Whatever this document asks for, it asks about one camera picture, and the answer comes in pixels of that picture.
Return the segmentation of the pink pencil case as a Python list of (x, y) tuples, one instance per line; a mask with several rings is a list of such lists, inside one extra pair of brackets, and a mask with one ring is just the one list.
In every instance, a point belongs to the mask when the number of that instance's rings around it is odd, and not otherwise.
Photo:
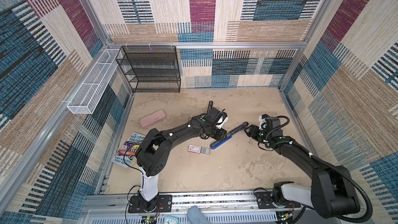
[(166, 113), (164, 110), (158, 110), (148, 116), (143, 117), (140, 120), (140, 124), (143, 129), (147, 129), (151, 127), (152, 125), (162, 122), (166, 118)]

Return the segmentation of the grey rounded object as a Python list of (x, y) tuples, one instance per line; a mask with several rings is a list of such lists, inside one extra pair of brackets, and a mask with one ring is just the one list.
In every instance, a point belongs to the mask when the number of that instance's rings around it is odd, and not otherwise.
[(206, 216), (197, 206), (192, 206), (187, 212), (187, 219), (190, 224), (210, 224)]

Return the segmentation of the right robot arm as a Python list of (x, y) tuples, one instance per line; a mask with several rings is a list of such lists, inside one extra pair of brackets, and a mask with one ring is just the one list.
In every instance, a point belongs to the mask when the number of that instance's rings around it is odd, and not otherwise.
[(282, 128), (290, 122), (281, 123), (281, 116), (262, 115), (260, 125), (244, 129), (259, 148), (274, 151), (292, 161), (310, 179), (310, 187), (302, 187), (292, 181), (274, 184), (271, 199), (276, 207), (285, 207), (297, 202), (309, 207), (323, 218), (336, 217), (352, 223), (368, 220), (373, 212), (372, 204), (363, 189), (351, 178), (343, 166), (334, 166), (283, 134)]

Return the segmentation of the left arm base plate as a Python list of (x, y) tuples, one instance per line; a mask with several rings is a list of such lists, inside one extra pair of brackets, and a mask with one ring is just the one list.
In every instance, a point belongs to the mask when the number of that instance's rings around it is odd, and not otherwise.
[(129, 199), (127, 212), (129, 214), (157, 213), (158, 211), (168, 213), (171, 212), (172, 203), (172, 195), (157, 195), (152, 200), (146, 201), (141, 194), (138, 194)]

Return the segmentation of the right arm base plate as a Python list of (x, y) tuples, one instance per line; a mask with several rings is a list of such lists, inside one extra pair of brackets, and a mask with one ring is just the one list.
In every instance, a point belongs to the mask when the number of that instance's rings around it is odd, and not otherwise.
[(257, 205), (259, 209), (302, 209), (302, 205), (297, 202), (286, 202), (282, 205), (277, 205), (273, 202), (271, 193), (264, 190), (254, 191), (256, 197)]

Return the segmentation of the teal electronics box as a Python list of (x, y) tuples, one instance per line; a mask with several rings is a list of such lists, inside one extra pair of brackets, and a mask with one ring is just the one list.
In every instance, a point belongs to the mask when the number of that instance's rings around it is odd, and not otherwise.
[(179, 224), (179, 220), (173, 216), (165, 216), (164, 224)]

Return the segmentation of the red white staple box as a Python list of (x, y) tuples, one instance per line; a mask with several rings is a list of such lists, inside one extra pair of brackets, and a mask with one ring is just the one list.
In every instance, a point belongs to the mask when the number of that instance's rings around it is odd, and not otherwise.
[(196, 145), (189, 145), (188, 152), (201, 153), (202, 152), (202, 147), (201, 146), (196, 146)]

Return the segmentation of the black mesh shelf rack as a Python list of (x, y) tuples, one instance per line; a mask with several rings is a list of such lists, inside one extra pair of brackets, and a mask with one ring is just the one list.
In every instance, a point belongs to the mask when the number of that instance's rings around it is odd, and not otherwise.
[(116, 61), (134, 93), (180, 92), (175, 46), (122, 46)]

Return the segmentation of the purple paperback book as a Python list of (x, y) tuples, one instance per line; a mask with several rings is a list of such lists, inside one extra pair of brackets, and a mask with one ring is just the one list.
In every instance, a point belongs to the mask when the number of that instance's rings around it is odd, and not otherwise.
[(131, 163), (135, 158), (135, 154), (138, 151), (144, 138), (145, 135), (133, 132), (131, 136), (123, 143), (120, 149), (116, 152), (116, 155), (113, 157), (112, 162), (124, 168), (131, 167)]

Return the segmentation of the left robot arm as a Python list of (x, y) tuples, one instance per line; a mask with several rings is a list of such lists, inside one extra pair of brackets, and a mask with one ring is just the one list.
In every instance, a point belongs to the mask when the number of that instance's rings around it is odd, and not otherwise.
[(200, 137), (223, 140), (227, 132), (223, 125), (228, 115), (213, 107), (208, 113), (193, 116), (182, 125), (169, 130), (151, 129), (135, 153), (136, 163), (143, 173), (139, 199), (146, 205), (158, 197), (158, 174), (165, 168), (170, 152), (183, 142)]

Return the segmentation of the black stapler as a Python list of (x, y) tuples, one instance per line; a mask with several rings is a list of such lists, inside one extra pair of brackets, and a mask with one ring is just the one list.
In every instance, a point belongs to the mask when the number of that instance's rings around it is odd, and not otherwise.
[(214, 103), (213, 101), (209, 101), (208, 108), (207, 108), (207, 113), (209, 113), (211, 111), (211, 109), (213, 107), (213, 103)]

